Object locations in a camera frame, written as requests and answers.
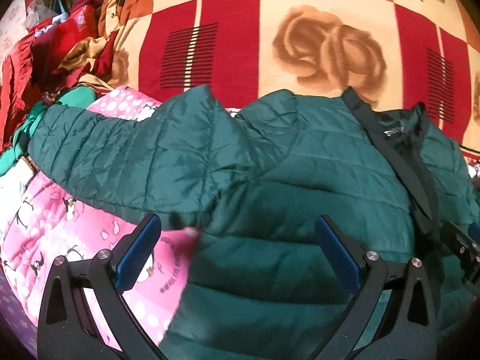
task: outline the penguin print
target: penguin print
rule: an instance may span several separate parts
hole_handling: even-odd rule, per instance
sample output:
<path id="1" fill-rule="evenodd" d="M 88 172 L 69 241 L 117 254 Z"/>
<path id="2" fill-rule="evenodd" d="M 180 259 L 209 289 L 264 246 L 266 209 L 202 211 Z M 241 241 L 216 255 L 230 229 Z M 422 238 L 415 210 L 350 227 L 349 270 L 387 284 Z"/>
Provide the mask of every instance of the penguin print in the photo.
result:
<path id="1" fill-rule="evenodd" d="M 67 221 L 71 221 L 75 216 L 75 203 L 77 202 L 77 200 L 74 197 L 71 197 L 69 199 L 62 198 L 62 200 L 63 204 L 65 204 L 65 209 L 67 210 Z"/>
<path id="2" fill-rule="evenodd" d="M 80 261 L 84 259 L 83 255 L 77 249 L 78 245 L 74 245 L 65 253 L 65 257 L 69 262 Z"/>
<path id="3" fill-rule="evenodd" d="M 44 263 L 45 263 L 45 259 L 43 258 L 42 252 L 40 252 L 40 260 L 34 261 L 33 264 L 30 264 L 30 267 L 35 272 L 35 277 L 36 277 L 35 284 L 38 284 L 38 281 L 39 281 L 38 274 L 40 273 L 40 270 Z"/>
<path id="4" fill-rule="evenodd" d="M 30 204 L 24 200 L 15 214 L 15 221 L 20 228 L 23 228 L 23 230 L 27 229 L 28 223 L 30 222 L 30 217 L 33 214 L 33 209 L 33 204 Z"/>
<path id="5" fill-rule="evenodd" d="M 158 107 L 151 107 L 150 105 L 147 104 L 145 107 L 143 107 L 140 113 L 135 117 L 135 120 L 138 122 L 141 122 L 142 120 L 148 119 L 150 116 L 153 115 L 153 112 L 155 112 L 157 108 Z"/>
<path id="6" fill-rule="evenodd" d="M 17 287 L 17 274 L 16 274 L 16 269 L 13 269 L 7 260 L 3 260 L 3 272 L 9 281 L 9 283 L 12 285 L 12 287 Z"/>
<path id="7" fill-rule="evenodd" d="M 143 266 L 142 271 L 140 272 L 140 275 L 138 276 L 137 283 L 144 282 L 147 280 L 151 275 L 153 275 L 154 271 L 154 259 L 153 259 L 153 253 L 148 256 L 148 260 Z"/>

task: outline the quilted jacket sleeve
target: quilted jacket sleeve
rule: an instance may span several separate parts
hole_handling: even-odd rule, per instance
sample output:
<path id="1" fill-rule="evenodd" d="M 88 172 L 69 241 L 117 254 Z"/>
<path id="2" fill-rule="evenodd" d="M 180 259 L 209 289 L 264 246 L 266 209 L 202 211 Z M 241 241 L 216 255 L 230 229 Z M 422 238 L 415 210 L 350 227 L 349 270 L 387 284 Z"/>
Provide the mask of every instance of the quilted jacket sleeve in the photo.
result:
<path id="1" fill-rule="evenodd" d="M 257 161 L 206 86 L 141 122 L 54 105 L 28 150 L 75 198 L 131 223 L 155 212 L 165 229 L 204 226 L 219 191 L 246 178 Z"/>

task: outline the black stripe pattern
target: black stripe pattern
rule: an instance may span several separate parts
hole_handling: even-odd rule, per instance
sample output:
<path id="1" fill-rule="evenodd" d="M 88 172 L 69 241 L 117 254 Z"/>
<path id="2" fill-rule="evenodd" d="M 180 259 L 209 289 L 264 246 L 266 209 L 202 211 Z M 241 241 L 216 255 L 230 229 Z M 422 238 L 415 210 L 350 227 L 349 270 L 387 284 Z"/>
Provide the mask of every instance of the black stripe pattern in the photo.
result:
<path id="1" fill-rule="evenodd" d="M 455 123 L 453 64 L 437 52 L 427 49 L 427 113 L 448 123 Z"/>
<path id="2" fill-rule="evenodd" d="M 218 23 L 170 33 L 162 60 L 160 87 L 191 88 L 212 82 Z"/>

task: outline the green puffer jacket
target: green puffer jacket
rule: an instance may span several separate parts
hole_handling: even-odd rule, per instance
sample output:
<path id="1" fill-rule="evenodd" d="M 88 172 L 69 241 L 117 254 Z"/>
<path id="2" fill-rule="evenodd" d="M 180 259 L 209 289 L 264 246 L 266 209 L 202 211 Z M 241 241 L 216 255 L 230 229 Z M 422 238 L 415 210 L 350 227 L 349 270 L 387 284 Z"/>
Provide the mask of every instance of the green puffer jacket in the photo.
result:
<path id="1" fill-rule="evenodd" d="M 201 86 L 141 122 L 54 105 L 29 153 L 86 204 L 132 223 L 155 212 L 165 229 L 203 228 L 160 344 L 171 360 L 305 359 L 350 300 L 314 243 L 319 215 L 386 260 L 413 256 L 407 192 L 341 98 L 281 90 L 232 118 Z M 478 222 L 457 144 L 431 124 L 421 156 L 440 222 Z M 445 253 L 443 265 L 439 337 L 472 299 L 457 257 Z"/>

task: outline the purple fabric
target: purple fabric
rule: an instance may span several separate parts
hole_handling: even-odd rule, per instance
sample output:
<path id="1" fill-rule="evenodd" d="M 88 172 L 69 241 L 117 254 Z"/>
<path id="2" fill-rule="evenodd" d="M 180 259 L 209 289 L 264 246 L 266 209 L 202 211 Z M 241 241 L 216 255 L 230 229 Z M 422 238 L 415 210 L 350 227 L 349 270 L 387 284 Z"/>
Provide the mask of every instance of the purple fabric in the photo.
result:
<path id="1" fill-rule="evenodd" d="M 27 350 L 37 358 L 37 327 L 30 322 L 0 269 L 0 314 Z"/>

